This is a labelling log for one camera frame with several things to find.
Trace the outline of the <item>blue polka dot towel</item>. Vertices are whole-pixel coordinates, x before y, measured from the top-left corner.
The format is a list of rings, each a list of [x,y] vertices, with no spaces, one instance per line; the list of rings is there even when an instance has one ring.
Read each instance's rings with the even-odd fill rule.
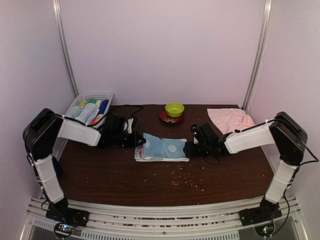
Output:
[[[135,148],[136,162],[188,162],[184,152],[187,139],[162,138],[144,133],[145,143]]]

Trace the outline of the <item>pink towel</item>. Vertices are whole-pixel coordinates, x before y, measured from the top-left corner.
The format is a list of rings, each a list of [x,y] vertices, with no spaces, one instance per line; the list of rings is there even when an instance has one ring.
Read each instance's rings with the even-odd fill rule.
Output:
[[[207,114],[222,134],[255,126],[253,119],[239,108],[208,108]]]

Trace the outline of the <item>red floral plate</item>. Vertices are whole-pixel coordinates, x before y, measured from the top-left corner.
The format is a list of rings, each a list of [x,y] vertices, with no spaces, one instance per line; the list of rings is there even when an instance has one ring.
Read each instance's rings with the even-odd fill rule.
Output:
[[[159,116],[160,120],[162,120],[165,123],[169,123],[169,124],[181,123],[185,119],[184,113],[178,117],[172,117],[172,116],[168,115],[168,113],[166,112],[165,109],[162,109],[159,112],[158,116]]]

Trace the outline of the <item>green plastic bowl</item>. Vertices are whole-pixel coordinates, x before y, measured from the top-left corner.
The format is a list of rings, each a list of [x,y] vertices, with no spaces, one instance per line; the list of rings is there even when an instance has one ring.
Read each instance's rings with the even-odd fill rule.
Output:
[[[171,102],[165,105],[165,111],[168,116],[177,118],[183,114],[185,107],[178,102]]]

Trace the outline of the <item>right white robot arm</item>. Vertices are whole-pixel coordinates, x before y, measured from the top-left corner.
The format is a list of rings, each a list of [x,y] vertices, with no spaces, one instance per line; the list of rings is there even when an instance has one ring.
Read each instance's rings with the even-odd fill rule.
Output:
[[[279,201],[286,196],[300,167],[305,165],[305,151],[312,156],[312,163],[320,160],[308,148],[308,135],[286,112],[243,130],[234,130],[218,136],[208,123],[192,125],[193,141],[183,147],[187,157],[227,157],[239,152],[275,145],[280,154],[278,168],[258,207],[239,212],[242,225],[271,221],[282,216]]]

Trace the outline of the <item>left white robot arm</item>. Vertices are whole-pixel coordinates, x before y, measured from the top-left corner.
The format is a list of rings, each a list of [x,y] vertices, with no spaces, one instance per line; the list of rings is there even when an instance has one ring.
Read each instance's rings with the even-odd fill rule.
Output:
[[[135,148],[146,139],[134,130],[138,119],[107,113],[97,123],[85,125],[79,120],[43,109],[25,128],[22,138],[27,159],[48,202],[46,217],[76,226],[86,226],[89,212],[69,207],[58,180],[58,162],[53,156],[57,139],[66,139],[99,149]]]

